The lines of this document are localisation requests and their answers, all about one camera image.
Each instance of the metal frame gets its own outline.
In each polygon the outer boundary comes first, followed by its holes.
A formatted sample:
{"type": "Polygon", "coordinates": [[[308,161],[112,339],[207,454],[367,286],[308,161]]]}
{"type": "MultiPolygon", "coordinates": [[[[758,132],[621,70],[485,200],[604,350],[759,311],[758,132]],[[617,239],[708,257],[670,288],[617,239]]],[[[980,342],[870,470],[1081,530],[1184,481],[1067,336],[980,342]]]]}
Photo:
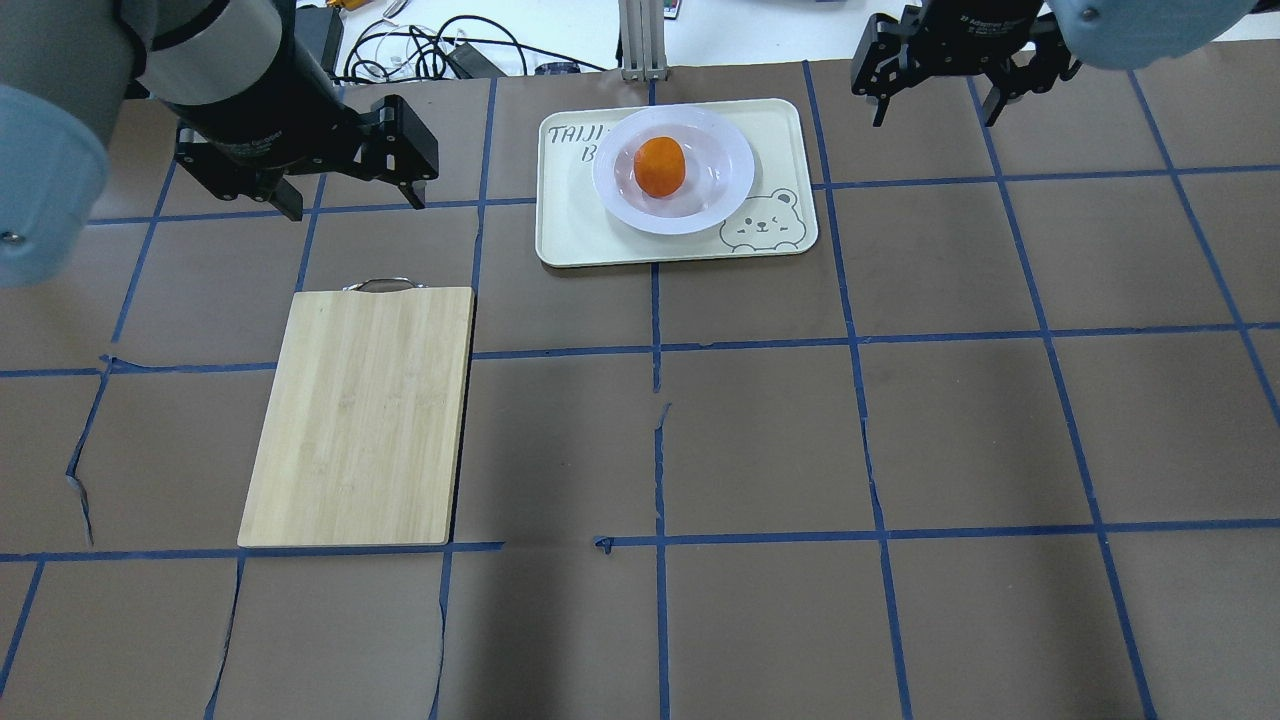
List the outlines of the metal frame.
{"type": "Polygon", "coordinates": [[[618,0],[622,78],[667,79],[662,0],[618,0]]]}

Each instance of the metal handle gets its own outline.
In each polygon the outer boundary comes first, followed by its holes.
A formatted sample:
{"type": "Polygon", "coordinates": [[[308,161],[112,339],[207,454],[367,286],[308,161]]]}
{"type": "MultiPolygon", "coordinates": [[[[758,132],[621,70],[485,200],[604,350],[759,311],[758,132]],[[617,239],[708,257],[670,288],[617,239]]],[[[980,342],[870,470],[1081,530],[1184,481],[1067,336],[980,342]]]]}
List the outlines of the metal handle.
{"type": "Polygon", "coordinates": [[[408,278],[371,278],[362,283],[348,284],[342,288],[346,291],[358,291],[358,292],[396,292],[401,290],[413,290],[426,287],[422,283],[413,282],[408,278]]]}

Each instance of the white plate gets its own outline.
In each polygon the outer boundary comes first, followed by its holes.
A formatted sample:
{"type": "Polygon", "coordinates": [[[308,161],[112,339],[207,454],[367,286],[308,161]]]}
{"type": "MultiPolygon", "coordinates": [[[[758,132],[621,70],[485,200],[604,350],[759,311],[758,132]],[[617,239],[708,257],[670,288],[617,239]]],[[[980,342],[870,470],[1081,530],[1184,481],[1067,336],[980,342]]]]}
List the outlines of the white plate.
{"type": "Polygon", "coordinates": [[[722,223],[755,179],[755,158],[728,118],[689,105],[648,108],[621,120],[600,142],[593,165],[595,193],[623,223],[658,234],[686,234],[722,223]],[[667,136],[685,152],[685,182],[667,197],[636,184],[635,154],[667,136]]]}

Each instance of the orange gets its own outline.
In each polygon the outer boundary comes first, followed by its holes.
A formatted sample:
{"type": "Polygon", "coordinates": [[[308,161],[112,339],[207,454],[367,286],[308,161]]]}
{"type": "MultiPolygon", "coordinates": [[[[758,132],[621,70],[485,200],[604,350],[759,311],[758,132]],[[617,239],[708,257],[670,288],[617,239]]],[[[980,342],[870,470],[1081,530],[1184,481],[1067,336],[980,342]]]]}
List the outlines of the orange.
{"type": "Polygon", "coordinates": [[[666,197],[685,183],[685,151],[675,140],[660,136],[636,150],[636,184],[653,197],[666,197]]]}

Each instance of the wooden cutting board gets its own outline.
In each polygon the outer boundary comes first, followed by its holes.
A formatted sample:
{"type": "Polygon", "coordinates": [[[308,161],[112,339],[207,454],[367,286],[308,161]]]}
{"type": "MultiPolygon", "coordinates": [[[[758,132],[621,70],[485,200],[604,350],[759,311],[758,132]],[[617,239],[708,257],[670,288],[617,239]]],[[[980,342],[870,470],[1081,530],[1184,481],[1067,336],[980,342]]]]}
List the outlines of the wooden cutting board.
{"type": "Polygon", "coordinates": [[[242,547],[448,541],[474,305],[466,287],[294,295],[242,547]]]}

